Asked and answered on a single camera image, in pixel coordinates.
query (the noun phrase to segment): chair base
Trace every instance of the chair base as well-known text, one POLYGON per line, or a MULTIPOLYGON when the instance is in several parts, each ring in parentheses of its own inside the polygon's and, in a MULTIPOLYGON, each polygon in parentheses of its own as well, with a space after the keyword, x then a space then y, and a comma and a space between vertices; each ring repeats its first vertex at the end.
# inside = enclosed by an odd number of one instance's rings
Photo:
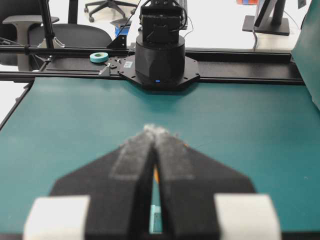
POLYGON ((84 8, 85 13, 89 13, 89 21, 93 23, 95 19, 92 17, 93 14, 99 12, 105 8, 111 8, 119 12, 123 18, 126 18, 125 12, 119 6, 127 6, 127 7, 134 7, 136 8, 137 5, 133 3, 123 2, 123 1, 116 1, 116 0, 104 0, 104 1, 95 1, 91 3, 87 3, 84 8), (89 12, 88 6, 97 6, 94 10, 89 12))

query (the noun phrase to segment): chair armrest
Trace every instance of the chair armrest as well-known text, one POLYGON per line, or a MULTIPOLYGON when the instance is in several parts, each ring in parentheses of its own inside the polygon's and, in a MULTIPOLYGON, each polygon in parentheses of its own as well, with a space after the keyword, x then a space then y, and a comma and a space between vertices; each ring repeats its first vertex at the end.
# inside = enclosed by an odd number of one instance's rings
MULTIPOLYGON (((58 17, 51 17, 53 23, 58 22, 58 17)), ((21 45, 27 45, 28 40, 28 30, 33 24, 42 24, 41 15, 16 15, 9 16, 2 22, 3 24, 13 24, 16 28, 17 42, 21 45)), ((19 71, 30 71, 30 60, 29 56, 18 54, 18 69, 19 71)))
MULTIPOLYGON (((56 16, 51 17, 52 23, 59 21, 59 18, 56 16)), ((16 15, 9 16, 2 22, 3 24, 42 24, 41 15, 16 15)))

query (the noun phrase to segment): octagonal mounting plate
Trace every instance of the octagonal mounting plate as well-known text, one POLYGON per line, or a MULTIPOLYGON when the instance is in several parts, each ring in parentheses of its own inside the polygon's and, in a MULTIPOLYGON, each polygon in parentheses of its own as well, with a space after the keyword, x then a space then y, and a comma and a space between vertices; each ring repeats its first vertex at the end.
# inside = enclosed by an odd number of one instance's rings
POLYGON ((199 66, 196 60, 185 57, 184 74, 177 78, 168 81, 151 80, 136 71, 136 57, 132 55, 126 57, 125 61, 120 67, 119 74, 125 79, 132 81, 146 89, 174 91, 187 87, 189 84, 195 82, 200 78, 199 66))

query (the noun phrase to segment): sticker label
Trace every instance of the sticker label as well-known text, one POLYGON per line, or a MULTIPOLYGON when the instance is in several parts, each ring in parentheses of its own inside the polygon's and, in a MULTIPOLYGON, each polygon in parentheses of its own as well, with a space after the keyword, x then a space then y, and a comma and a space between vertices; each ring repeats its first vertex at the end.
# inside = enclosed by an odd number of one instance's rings
POLYGON ((126 61, 124 64, 125 69, 130 69, 132 67, 133 61, 126 61))
POLYGON ((305 5, 307 5, 307 0, 298 0, 298 9, 303 8, 305 5))

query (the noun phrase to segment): black cylindrical base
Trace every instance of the black cylindrical base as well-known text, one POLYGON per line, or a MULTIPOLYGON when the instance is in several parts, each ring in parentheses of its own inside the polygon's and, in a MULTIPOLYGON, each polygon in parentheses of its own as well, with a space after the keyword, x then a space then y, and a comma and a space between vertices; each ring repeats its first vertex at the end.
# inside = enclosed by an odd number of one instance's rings
POLYGON ((176 44, 150 44, 136 39, 135 70, 151 82, 174 82, 185 71, 185 39, 176 44))

